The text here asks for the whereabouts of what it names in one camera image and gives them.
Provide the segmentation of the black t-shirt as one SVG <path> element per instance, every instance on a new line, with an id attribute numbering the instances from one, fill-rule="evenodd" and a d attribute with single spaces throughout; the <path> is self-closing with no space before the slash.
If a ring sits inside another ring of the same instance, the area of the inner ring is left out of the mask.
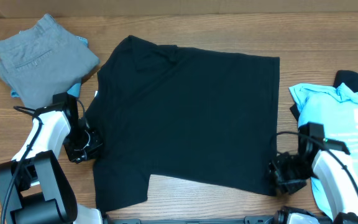
<path id="1" fill-rule="evenodd" d="M 86 111 L 103 139 L 93 166 L 102 212 L 147 200 L 151 175 L 274 196 L 280 60 L 126 37 Z"/>

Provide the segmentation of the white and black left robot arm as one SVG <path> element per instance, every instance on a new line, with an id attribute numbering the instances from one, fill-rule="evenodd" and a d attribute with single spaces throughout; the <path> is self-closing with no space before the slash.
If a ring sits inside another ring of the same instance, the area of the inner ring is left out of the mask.
<path id="1" fill-rule="evenodd" d="M 108 222 L 97 208 L 78 204 L 58 158 L 64 149 L 76 164 L 99 156 L 103 140 L 78 115 L 81 102 L 63 92 L 50 106 L 15 110 L 32 117 L 33 127 L 21 150 L 0 164 L 1 223 L 66 224 Z"/>

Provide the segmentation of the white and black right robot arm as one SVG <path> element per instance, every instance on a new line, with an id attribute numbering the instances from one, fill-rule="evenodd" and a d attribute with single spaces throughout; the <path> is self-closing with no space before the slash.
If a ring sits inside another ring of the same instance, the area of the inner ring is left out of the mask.
<path id="1" fill-rule="evenodd" d="M 346 144 L 326 138 L 318 123 L 302 125 L 294 134 L 297 154 L 279 153 L 269 162 L 271 185 L 280 194 L 293 194 L 315 176 L 328 200 L 332 223 L 358 223 L 358 178 Z"/>

